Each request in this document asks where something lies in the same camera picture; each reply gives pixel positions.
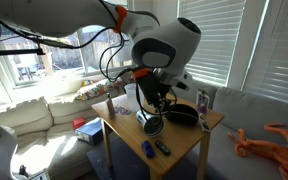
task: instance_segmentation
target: table top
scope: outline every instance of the table top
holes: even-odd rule
[[[113,98],[114,106],[128,108],[126,95]],[[195,104],[184,99],[178,98],[178,104],[186,104],[195,108]],[[150,137],[144,133],[141,124],[136,119],[136,112],[128,115],[116,114],[115,118],[108,117],[108,110],[105,102],[92,105],[97,114],[112,128],[123,141],[156,173],[165,175],[182,157],[185,156],[205,135],[201,132],[198,125],[187,126],[168,121],[163,117],[164,128],[162,131]],[[207,125],[213,129],[223,118],[224,115],[212,110],[208,110],[203,115]],[[155,157],[147,158],[141,148],[141,142],[148,140],[154,151]],[[161,140],[171,150],[169,156],[163,155],[161,151],[155,147],[154,142]]]

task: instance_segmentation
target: red box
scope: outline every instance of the red box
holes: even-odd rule
[[[83,118],[74,119],[73,122],[73,129],[77,129],[85,124],[85,120]]]

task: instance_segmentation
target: table leg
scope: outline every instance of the table leg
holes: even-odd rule
[[[162,175],[156,174],[156,172],[150,168],[150,180],[162,180]]]
[[[103,139],[105,144],[107,164],[109,167],[112,167],[112,156],[111,156],[111,143],[110,143],[110,127],[102,120],[102,130],[103,130]]]
[[[199,155],[198,168],[197,168],[198,180],[203,180],[205,178],[208,147],[210,144],[210,136],[211,136],[211,133],[206,133],[201,140],[200,155]]]

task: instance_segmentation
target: blue box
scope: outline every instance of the blue box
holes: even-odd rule
[[[103,140],[101,118],[96,118],[75,130],[78,140],[96,145]]]

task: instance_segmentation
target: sofa cushion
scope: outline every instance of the sofa cushion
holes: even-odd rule
[[[16,134],[47,130],[53,118],[44,97],[0,106],[0,125],[11,127]]]
[[[46,168],[51,163],[50,154],[45,151],[46,131],[34,132],[17,137],[18,148],[11,161],[13,174],[19,174],[21,165],[26,166],[29,175]]]
[[[235,130],[243,128],[252,139],[286,144],[280,134],[264,130],[270,122],[281,122],[288,130],[288,104],[259,95],[221,87],[217,90],[213,109],[225,115],[221,123]]]
[[[201,81],[194,80],[192,82],[191,88],[188,91],[185,91],[176,87],[174,87],[173,90],[175,91],[177,96],[183,99],[186,99],[188,101],[191,101],[193,103],[196,103],[198,89],[204,90],[210,98],[208,107],[212,109],[217,88],[218,87],[215,85],[211,85],[211,84],[207,84]]]
[[[86,153],[93,148],[94,146],[77,140],[71,123],[53,126],[47,132],[45,146],[45,149],[53,154],[52,164],[48,167],[50,177],[58,176],[73,167],[88,164]],[[86,168],[85,172],[91,170],[89,165]]]
[[[211,132],[210,147],[207,159],[207,176],[211,179],[221,180],[281,180],[279,164],[273,160],[248,152],[242,158],[235,151],[235,143],[227,137],[231,132],[235,137],[234,129],[218,124]],[[199,152],[199,145],[194,147]]]
[[[118,96],[119,91],[117,88],[114,88],[110,91],[110,94],[111,97],[116,97]],[[79,117],[83,117],[84,119],[96,117],[96,113],[90,111],[92,105],[104,101],[106,98],[106,94],[102,94],[96,98],[81,101],[75,99],[75,94],[68,94],[61,97],[47,99],[47,102],[50,111],[52,112],[52,116],[54,117],[54,123],[58,125],[72,122],[74,119]]]

